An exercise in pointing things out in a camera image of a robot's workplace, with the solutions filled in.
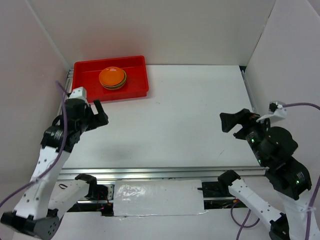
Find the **blue floral plate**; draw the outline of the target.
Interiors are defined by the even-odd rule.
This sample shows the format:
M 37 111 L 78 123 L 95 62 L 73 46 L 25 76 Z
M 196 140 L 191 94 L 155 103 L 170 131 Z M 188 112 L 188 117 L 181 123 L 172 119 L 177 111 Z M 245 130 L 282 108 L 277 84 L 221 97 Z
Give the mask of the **blue floral plate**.
M 121 88 L 123 88 L 123 86 L 118 86 L 118 87 L 107 87 L 107 86 L 103 86 L 104 89 L 108 90 L 108 91 L 117 91 Z

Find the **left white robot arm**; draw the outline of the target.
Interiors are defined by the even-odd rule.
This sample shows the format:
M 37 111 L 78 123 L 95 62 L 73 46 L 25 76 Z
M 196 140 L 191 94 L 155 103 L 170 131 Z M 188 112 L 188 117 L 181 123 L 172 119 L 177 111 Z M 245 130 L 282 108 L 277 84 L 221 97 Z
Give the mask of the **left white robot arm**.
M 81 198 L 92 200 L 107 187 L 96 177 L 80 173 L 57 196 L 52 192 L 60 172 L 87 131 L 105 126 L 108 116 L 99 100 L 94 100 L 97 113 L 79 98 L 69 98 L 62 104 L 62 114 L 48 127 L 41 140 L 37 165 L 30 182 L 20 188 L 23 195 L 12 211 L 4 212 L 0 222 L 18 233 L 50 240 L 57 233 L 65 213 Z

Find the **orange plate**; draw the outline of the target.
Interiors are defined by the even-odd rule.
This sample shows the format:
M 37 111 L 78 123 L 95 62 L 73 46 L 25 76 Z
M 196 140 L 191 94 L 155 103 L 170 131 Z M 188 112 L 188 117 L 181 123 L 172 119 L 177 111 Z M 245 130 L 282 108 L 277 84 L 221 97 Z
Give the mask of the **orange plate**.
M 105 86 L 116 86 L 120 84 L 125 78 L 125 72 L 119 67 L 107 67 L 99 74 L 99 81 Z

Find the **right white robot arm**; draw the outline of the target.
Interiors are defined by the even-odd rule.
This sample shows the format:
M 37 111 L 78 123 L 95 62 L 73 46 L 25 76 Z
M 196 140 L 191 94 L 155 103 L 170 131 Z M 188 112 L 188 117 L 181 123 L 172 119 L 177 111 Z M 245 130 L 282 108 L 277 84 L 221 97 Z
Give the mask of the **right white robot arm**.
M 291 133 L 283 127 L 271 126 L 271 122 L 287 117 L 286 108 L 277 106 L 263 116 L 244 108 L 237 113 L 221 113 L 219 117 L 224 133 L 241 125 L 234 137 L 247 141 L 265 170 L 264 176 L 279 195 L 284 211 L 263 200 L 234 170 L 218 177 L 219 193 L 232 195 L 244 203 L 264 224 L 272 240 L 318 240 L 320 229 L 314 202 L 320 186 L 312 187 L 308 169 L 293 157 L 298 143 Z

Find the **lime green plate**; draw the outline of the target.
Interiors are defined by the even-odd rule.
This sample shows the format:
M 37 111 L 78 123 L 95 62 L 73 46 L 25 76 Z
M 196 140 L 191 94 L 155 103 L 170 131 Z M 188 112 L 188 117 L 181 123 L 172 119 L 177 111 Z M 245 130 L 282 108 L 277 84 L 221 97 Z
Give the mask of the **lime green plate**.
M 123 77 L 123 80 L 121 82 L 120 87 L 122 87 L 126 83 L 126 80 L 127 80 L 127 73 L 125 71 L 123 71 L 123 72 L 124 72 L 124 77 Z

